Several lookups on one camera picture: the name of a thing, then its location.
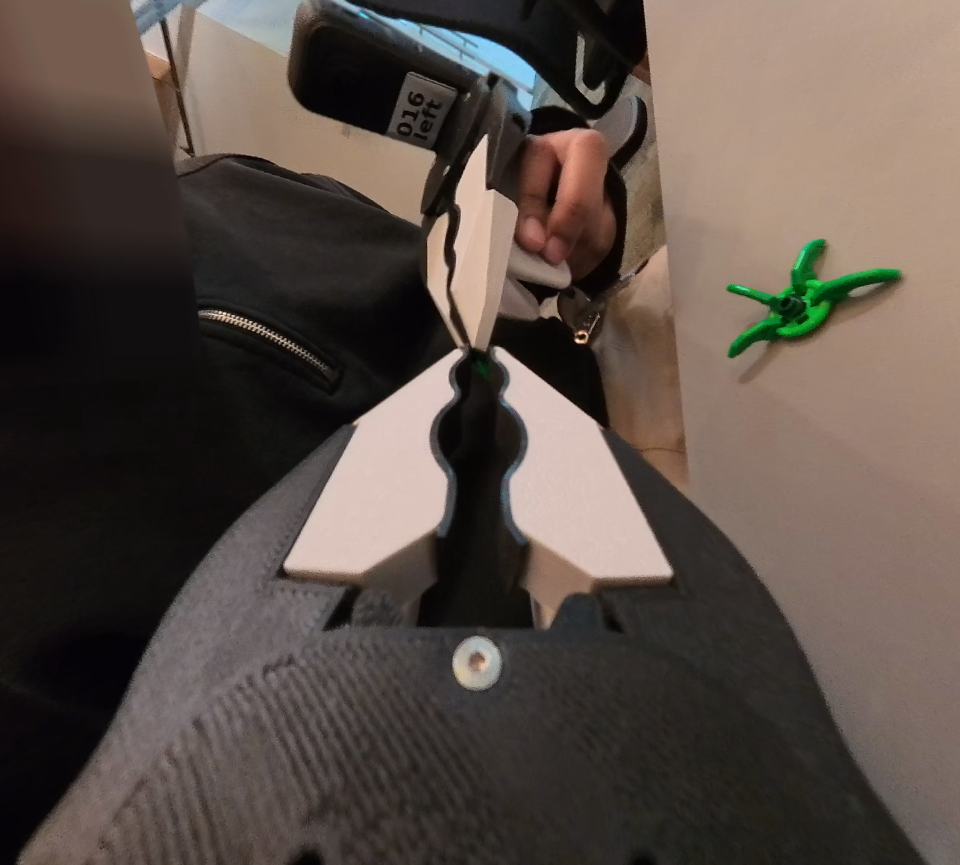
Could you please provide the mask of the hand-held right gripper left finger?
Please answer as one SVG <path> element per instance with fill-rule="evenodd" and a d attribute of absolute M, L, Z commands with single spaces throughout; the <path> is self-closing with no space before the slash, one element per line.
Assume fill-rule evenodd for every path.
<path fill-rule="evenodd" d="M 461 398 L 457 348 L 354 421 L 283 571 L 290 579 L 372 589 L 404 615 L 437 581 L 456 479 L 440 421 Z"/>

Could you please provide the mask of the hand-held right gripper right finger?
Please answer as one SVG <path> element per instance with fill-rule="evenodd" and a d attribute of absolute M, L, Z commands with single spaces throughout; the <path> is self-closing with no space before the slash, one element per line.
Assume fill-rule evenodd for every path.
<path fill-rule="evenodd" d="M 670 584 L 673 569 L 600 424 L 509 351 L 490 356 L 521 431 L 506 497 L 526 547 L 520 585 L 534 625 L 549 628 L 572 595 Z"/>

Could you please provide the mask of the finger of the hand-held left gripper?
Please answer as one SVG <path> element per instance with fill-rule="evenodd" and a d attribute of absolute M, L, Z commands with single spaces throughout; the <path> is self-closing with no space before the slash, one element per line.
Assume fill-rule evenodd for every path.
<path fill-rule="evenodd" d="M 455 346 L 468 349 L 470 340 L 451 291 L 460 221 L 459 208 L 450 208 L 426 220 L 426 288 Z"/>
<path fill-rule="evenodd" d="M 454 191 L 457 212 L 450 269 L 450 301 L 458 330 L 472 349 L 486 352 L 506 281 L 517 207 L 488 187 L 490 141 L 470 155 Z"/>

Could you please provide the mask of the green wheel stem piece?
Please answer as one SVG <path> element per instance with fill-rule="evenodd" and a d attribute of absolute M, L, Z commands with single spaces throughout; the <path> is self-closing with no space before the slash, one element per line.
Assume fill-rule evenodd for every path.
<path fill-rule="evenodd" d="M 823 280 L 817 266 L 826 249 L 827 241 L 822 238 L 805 243 L 790 269 L 787 286 L 779 293 L 737 283 L 726 285 L 726 292 L 760 304 L 767 310 L 764 319 L 733 339 L 727 349 L 728 358 L 737 358 L 757 344 L 808 337 L 819 331 L 834 308 L 855 292 L 898 283 L 904 276 L 899 269 L 871 268 Z"/>

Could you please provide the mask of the person's left hand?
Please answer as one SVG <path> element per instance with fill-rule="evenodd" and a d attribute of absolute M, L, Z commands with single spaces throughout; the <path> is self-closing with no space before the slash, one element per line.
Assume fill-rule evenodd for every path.
<path fill-rule="evenodd" d="M 606 188 L 610 153 L 592 128 L 527 137 L 518 172 L 514 239 L 573 280 L 592 273 L 615 246 L 617 221 Z"/>

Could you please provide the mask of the person's black jacket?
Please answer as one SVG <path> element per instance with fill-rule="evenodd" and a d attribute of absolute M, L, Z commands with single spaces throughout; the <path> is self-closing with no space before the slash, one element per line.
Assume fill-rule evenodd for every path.
<path fill-rule="evenodd" d="M 222 536 L 450 346 L 420 231 L 211 155 L 146 223 L 2 229 L 2 771 L 81 764 Z"/>

